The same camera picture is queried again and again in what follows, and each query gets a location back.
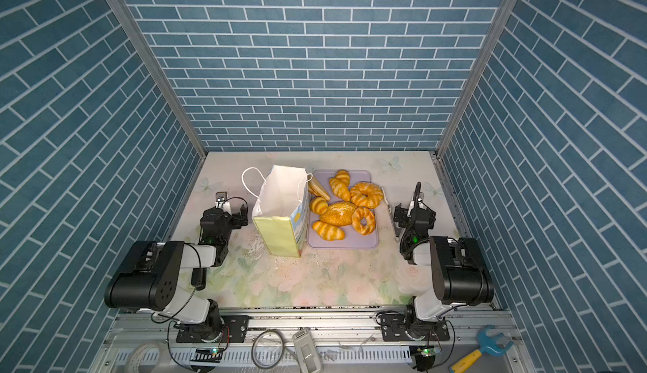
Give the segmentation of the braided ring bread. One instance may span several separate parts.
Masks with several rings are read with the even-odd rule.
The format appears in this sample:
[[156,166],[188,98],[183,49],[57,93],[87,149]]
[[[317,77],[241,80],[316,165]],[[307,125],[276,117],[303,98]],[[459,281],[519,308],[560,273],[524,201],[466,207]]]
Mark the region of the braided ring bread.
[[384,193],[379,185],[360,182],[350,188],[350,201],[358,207],[375,209],[384,199]]

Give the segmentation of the glazed donut bread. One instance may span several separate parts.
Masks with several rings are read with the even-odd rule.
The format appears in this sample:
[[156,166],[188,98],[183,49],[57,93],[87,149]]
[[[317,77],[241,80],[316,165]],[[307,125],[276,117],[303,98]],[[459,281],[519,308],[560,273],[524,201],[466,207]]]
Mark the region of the glazed donut bread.
[[372,234],[377,226],[373,211],[367,207],[358,207],[352,215],[352,226],[362,236]]

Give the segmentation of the white paper gift bag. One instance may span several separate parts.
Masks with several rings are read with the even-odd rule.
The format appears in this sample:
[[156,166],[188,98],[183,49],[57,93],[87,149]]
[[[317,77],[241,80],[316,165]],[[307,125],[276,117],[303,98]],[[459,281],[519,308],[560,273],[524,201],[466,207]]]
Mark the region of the white paper gift bag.
[[299,258],[308,232],[308,183],[313,175],[301,167],[275,165],[260,177],[259,192],[248,190],[256,197],[254,226],[270,253]]

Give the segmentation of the twisted croissant bread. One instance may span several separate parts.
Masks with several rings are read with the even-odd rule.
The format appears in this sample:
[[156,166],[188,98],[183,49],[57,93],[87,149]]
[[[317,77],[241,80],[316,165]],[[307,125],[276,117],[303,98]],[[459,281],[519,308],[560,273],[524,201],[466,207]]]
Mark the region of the twisted croissant bread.
[[329,185],[332,193],[342,199],[350,202],[350,174],[344,169],[340,169],[333,178],[329,179]]

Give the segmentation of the small round striped bun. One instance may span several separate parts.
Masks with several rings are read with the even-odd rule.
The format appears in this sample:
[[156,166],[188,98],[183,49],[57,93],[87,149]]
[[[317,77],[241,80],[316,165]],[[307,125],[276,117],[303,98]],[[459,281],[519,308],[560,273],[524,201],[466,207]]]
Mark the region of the small round striped bun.
[[318,216],[322,216],[323,214],[325,214],[328,211],[328,209],[329,209],[329,203],[323,197],[315,197],[310,202],[310,210]]

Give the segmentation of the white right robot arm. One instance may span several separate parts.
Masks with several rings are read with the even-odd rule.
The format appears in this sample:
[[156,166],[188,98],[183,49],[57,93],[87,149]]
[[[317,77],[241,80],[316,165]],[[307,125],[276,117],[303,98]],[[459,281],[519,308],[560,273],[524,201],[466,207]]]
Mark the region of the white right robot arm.
[[411,265],[428,266],[431,289],[407,305],[402,329],[414,340],[449,339],[444,318],[460,307],[492,302],[495,284],[474,238],[432,236],[436,212],[419,202],[397,205],[399,252]]

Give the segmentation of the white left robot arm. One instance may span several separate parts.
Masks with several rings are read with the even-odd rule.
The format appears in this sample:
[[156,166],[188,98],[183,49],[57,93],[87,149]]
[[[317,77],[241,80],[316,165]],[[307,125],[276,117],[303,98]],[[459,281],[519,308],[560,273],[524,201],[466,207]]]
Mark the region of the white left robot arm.
[[226,210],[228,201],[203,212],[199,243],[137,241],[108,284],[109,308],[148,309],[172,322],[181,344],[242,343],[249,317],[223,317],[217,302],[198,297],[207,286],[207,270],[222,266],[232,231],[248,225],[248,206]]

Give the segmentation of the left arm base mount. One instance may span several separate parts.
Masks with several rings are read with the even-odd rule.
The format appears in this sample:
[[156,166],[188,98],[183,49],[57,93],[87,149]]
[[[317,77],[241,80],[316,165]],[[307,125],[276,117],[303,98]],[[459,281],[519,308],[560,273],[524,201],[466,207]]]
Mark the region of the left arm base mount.
[[249,316],[233,315],[208,318],[200,324],[178,325],[175,341],[179,344],[243,343],[249,327]]

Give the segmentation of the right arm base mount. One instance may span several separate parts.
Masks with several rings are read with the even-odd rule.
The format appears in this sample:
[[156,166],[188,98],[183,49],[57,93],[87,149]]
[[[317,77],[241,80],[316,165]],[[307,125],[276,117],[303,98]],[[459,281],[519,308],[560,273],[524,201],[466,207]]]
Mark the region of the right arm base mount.
[[423,322],[417,317],[396,311],[378,312],[374,321],[380,328],[385,342],[447,341],[448,326],[444,322]]

